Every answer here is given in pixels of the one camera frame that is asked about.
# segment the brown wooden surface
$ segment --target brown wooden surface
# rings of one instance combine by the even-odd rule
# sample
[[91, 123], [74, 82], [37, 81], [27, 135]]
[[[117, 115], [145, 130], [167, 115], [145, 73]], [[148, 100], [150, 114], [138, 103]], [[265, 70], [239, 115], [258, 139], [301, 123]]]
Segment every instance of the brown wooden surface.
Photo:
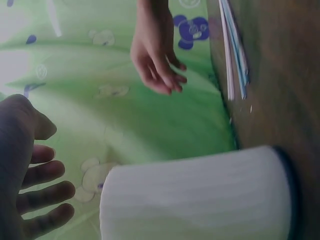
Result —
[[[289, 154], [302, 187], [297, 239], [320, 240], [320, 0], [230, 2], [251, 80], [247, 100], [236, 85], [236, 101], [227, 102], [240, 146], [278, 145]], [[210, 18], [220, 15], [218, 0], [207, 4]], [[227, 98], [222, 34], [211, 39], [211, 53]]]

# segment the wrist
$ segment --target wrist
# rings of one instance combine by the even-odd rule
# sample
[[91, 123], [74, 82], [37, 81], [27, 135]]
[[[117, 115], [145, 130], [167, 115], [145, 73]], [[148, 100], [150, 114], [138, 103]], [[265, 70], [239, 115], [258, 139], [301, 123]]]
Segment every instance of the wrist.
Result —
[[139, 10], [169, 10], [169, 0], [137, 0]]

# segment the green fabric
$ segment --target green fabric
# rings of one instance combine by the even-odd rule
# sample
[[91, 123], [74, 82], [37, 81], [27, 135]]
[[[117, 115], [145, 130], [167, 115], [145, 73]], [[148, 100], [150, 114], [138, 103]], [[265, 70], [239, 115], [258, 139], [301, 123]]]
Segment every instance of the green fabric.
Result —
[[[207, 19], [205, 2], [173, 0], [170, 9], [174, 17]], [[66, 167], [62, 179], [76, 187], [82, 185], [82, 163], [92, 158], [143, 164], [235, 149], [213, 77], [209, 39], [182, 49], [175, 27], [175, 52], [188, 67], [188, 84], [183, 94], [162, 96], [142, 84], [130, 60], [135, 20], [134, 0], [0, 3], [1, 95], [24, 94], [27, 85], [40, 85], [25, 94], [58, 131], [38, 143], [56, 149], [56, 159]], [[40, 239], [100, 239], [100, 195], [86, 203], [69, 202], [75, 207], [74, 218]]]

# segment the human hand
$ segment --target human hand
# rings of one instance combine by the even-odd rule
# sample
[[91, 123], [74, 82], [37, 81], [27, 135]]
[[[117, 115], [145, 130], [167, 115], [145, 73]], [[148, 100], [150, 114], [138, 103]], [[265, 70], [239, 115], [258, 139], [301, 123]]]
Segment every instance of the human hand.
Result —
[[187, 79], [170, 66], [185, 71], [174, 52], [174, 22], [168, 0], [138, 0], [131, 58], [143, 83], [160, 94], [182, 92]]
[[[19, 194], [20, 189], [53, 181], [65, 168], [52, 148], [34, 145], [56, 132], [56, 126], [22, 95], [0, 102], [0, 239], [32, 240], [67, 223], [74, 208], [62, 204], [46, 215], [23, 220], [21, 215], [61, 203], [75, 194], [67, 181]], [[29, 164], [41, 164], [29, 167]]]

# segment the blue straw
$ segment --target blue straw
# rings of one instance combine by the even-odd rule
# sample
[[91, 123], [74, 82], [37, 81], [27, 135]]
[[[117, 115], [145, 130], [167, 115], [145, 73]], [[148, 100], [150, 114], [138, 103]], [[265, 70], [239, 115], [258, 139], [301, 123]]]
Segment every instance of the blue straw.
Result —
[[236, 52], [237, 52], [237, 55], [239, 56], [239, 63], [240, 63], [240, 69], [242, 71], [243, 82], [244, 82], [244, 85], [246, 85], [249, 83], [249, 78], [248, 78], [248, 68], [247, 68], [246, 60], [244, 59], [245, 58], [244, 50], [239, 40], [238, 32], [237, 32], [236, 25], [231, 13], [230, 5], [227, 0], [222, 0], [222, 4], [223, 4], [224, 13], [226, 15], [227, 23], [228, 23], [228, 29], [230, 31], [230, 34], [233, 35]]
[[230, 33], [230, 38], [231, 38], [231, 42], [232, 42], [232, 46], [233, 46], [234, 58], [235, 58], [235, 63], [236, 63], [236, 68], [237, 68], [238, 78], [239, 78], [241, 97], [242, 97], [242, 99], [246, 99], [247, 98], [247, 91], [246, 91], [245, 86], [247, 83], [247, 75], [246, 75], [245, 71], [243, 71], [243, 68], [242, 68], [242, 64], [241, 64], [241, 60], [240, 60], [240, 53], [239, 53], [239, 45], [237, 46], [237, 44], [236, 44], [235, 33], [232, 30], [231, 23], [230, 23], [230, 15], [226, 14], [225, 0], [222, 0], [222, 5], [223, 5], [224, 14], [226, 16], [227, 27], [228, 27], [228, 30]]

